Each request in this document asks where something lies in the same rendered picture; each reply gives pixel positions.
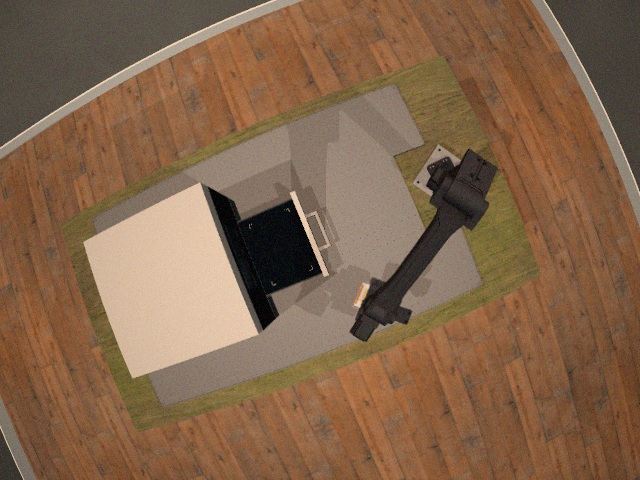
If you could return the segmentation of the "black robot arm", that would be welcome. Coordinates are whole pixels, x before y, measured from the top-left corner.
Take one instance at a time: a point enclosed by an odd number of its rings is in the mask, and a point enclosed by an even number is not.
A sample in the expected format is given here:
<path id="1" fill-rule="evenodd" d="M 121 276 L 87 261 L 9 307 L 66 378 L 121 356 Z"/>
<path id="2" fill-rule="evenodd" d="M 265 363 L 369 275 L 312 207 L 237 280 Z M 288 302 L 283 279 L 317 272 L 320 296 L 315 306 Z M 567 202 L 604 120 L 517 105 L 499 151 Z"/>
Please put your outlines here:
<path id="1" fill-rule="evenodd" d="M 450 236 L 463 225 L 472 231 L 486 213 L 489 203 L 485 198 L 498 167 L 470 148 L 458 165 L 454 167 L 450 157 L 445 157 L 427 166 L 431 177 L 426 187 L 433 191 L 429 203 L 438 210 L 399 269 L 362 306 L 363 316 L 349 331 L 361 341 L 367 342 L 379 324 L 408 324 L 413 311 L 400 306 L 404 295 Z"/>

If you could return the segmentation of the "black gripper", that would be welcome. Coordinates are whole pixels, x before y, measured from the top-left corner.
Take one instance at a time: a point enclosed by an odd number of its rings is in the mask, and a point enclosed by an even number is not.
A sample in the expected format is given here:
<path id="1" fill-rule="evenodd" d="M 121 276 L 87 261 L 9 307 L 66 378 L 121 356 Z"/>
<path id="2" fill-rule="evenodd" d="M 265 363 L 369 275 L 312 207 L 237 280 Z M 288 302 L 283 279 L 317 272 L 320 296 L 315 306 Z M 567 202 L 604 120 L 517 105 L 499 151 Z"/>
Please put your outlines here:
<path id="1" fill-rule="evenodd" d="M 372 296 L 374 295 L 374 293 L 377 291 L 377 289 L 379 289 L 379 288 L 380 288 L 380 286 L 381 286 L 383 283 L 385 283 L 385 282 L 384 282 L 384 281 L 381 281 L 381 280 L 379 280 L 379 279 L 376 279 L 376 278 L 374 278 L 374 277 L 372 277 L 372 278 L 371 278 L 371 280 L 370 280 L 370 284 L 371 284 L 371 285 L 370 285 L 370 287 L 369 287 L 369 289 L 368 289 L 368 292 L 367 292 L 367 294 L 366 294 L 365 299 L 362 301 L 362 304 L 361 304 L 361 306 L 360 306 L 360 309 L 359 309 L 359 311 L 358 311 L 358 313 L 357 313 L 357 315 L 356 315 L 355 321 L 357 320 L 357 318 L 359 317 L 359 315 L 360 315 L 360 314 L 363 314 L 364 309 L 362 308 L 362 306 L 363 306 L 363 304 L 365 303 L 365 301 L 366 301 L 366 299 L 368 298 L 368 296 L 371 296 L 371 297 L 372 297 Z M 373 284 L 374 284 L 374 285 L 373 285 Z M 378 286 L 379 286 L 379 287 L 378 287 Z"/>

